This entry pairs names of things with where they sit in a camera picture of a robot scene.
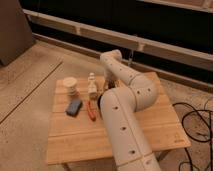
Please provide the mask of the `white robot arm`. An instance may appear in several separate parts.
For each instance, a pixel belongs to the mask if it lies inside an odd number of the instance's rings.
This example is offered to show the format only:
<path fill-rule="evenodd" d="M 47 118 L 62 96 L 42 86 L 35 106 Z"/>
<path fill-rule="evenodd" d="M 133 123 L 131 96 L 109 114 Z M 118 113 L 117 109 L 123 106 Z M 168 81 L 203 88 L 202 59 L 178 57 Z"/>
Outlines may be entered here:
<path fill-rule="evenodd" d="M 119 50 L 104 52 L 100 61 L 105 68 L 105 80 L 120 79 L 124 86 L 105 91 L 100 111 L 111 143 L 118 171 L 161 171 L 159 163 L 135 112 L 152 106 L 158 90 L 154 82 L 122 62 Z"/>

